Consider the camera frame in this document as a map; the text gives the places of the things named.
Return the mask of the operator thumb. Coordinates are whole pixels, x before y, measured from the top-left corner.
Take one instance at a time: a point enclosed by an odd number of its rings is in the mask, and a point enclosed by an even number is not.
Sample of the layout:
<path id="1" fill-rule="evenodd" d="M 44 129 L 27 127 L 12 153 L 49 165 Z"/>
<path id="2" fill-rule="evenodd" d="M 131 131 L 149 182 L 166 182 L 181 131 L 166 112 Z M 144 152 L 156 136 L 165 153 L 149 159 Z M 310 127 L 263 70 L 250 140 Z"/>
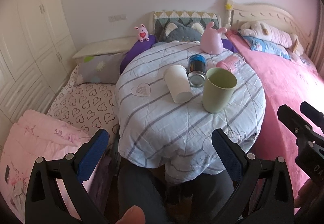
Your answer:
<path id="1" fill-rule="evenodd" d="M 134 205 L 125 212 L 116 224 L 145 224 L 146 219 L 143 210 Z"/>

